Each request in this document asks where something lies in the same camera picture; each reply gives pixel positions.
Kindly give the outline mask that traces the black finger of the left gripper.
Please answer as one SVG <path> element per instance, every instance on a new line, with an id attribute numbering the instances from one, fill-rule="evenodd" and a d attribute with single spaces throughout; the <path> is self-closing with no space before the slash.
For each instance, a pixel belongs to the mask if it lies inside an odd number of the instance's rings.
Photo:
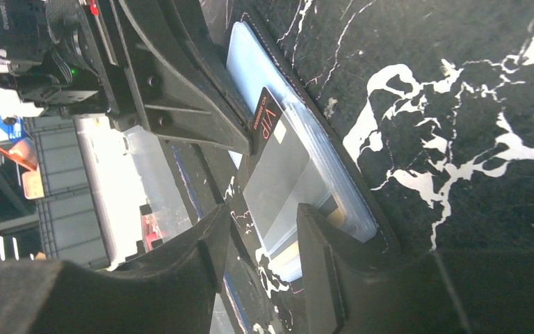
<path id="1" fill-rule="evenodd" d="M 111 99 L 165 140 L 252 153 L 250 110 L 225 69 L 199 1 L 112 1 L 122 63 Z"/>

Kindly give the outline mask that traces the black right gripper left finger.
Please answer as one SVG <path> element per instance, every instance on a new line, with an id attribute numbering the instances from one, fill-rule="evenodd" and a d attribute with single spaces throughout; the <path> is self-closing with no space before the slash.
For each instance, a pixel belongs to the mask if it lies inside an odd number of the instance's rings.
<path id="1" fill-rule="evenodd" d="M 231 222 L 218 205 L 114 271 L 0 260 L 0 333 L 208 333 Z"/>

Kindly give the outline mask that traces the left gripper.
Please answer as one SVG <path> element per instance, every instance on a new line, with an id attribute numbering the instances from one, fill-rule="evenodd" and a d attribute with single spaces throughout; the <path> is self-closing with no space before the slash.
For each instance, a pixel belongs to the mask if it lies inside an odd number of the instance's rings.
<path id="1" fill-rule="evenodd" d="M 124 131 L 134 102 L 110 1 L 0 1 L 0 89 L 44 116 L 106 116 Z"/>

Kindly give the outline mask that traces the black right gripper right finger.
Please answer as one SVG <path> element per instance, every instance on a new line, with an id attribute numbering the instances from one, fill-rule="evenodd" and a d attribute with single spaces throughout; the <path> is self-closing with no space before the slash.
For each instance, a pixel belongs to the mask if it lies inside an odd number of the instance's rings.
<path id="1" fill-rule="evenodd" d="M 394 264 L 297 210 L 310 333 L 534 333 L 534 250 L 440 250 Z"/>

